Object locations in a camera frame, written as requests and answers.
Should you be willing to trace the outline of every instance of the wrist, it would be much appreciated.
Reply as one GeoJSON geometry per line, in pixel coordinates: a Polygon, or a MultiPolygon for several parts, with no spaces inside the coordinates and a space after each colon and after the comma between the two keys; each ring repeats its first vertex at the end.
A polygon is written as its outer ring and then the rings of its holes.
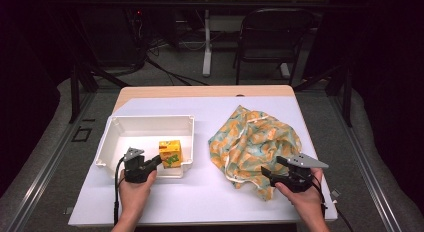
{"type": "Polygon", "coordinates": [[[310,232],[328,232],[330,231],[325,223],[325,220],[321,218],[313,218],[309,220],[303,220],[310,232]]]}

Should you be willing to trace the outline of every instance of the black curtain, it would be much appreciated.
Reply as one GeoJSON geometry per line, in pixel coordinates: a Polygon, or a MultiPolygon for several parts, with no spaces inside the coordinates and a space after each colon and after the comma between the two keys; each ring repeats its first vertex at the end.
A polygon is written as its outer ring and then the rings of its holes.
{"type": "Polygon", "coordinates": [[[396,0],[354,69],[375,145],[402,190],[424,212],[424,0],[396,0]]]}
{"type": "Polygon", "coordinates": [[[1,195],[53,118],[57,85],[69,78],[70,57],[54,28],[40,0],[0,0],[1,195]]]}

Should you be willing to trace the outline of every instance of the table leg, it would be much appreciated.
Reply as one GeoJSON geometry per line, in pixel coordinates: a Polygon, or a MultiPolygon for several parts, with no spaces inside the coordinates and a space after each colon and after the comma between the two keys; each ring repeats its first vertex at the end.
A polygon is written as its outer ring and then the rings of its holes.
{"type": "Polygon", "coordinates": [[[211,75],[211,31],[209,27],[209,10],[205,11],[205,58],[203,60],[203,76],[211,75]]]}

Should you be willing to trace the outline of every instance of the yellow box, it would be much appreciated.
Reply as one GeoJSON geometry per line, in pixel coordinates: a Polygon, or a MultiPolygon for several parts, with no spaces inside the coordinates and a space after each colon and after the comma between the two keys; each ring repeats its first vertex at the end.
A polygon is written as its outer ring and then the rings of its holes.
{"type": "Polygon", "coordinates": [[[159,155],[165,169],[181,167],[183,158],[180,141],[159,141],[159,155]]]}

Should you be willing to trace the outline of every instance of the white table surface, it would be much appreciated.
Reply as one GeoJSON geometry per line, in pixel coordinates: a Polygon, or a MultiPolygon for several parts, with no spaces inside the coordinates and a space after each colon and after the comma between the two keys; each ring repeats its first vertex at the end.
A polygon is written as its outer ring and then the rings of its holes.
{"type": "MultiPolygon", "coordinates": [[[[131,99],[113,115],[195,116],[194,158],[191,169],[184,172],[184,177],[181,179],[156,180],[140,224],[196,225],[300,221],[294,207],[278,190],[274,191],[274,197],[269,201],[261,200],[251,184],[244,184],[237,190],[210,161],[208,140],[227,121],[238,105],[249,110],[264,111],[292,126],[301,139],[302,153],[316,158],[295,96],[131,99]]],[[[326,220],[335,220],[337,212],[331,203],[325,178],[322,181],[322,188],[328,207],[326,220]]],[[[102,168],[96,167],[93,161],[69,224],[112,225],[113,204],[114,180],[102,168]]]]}

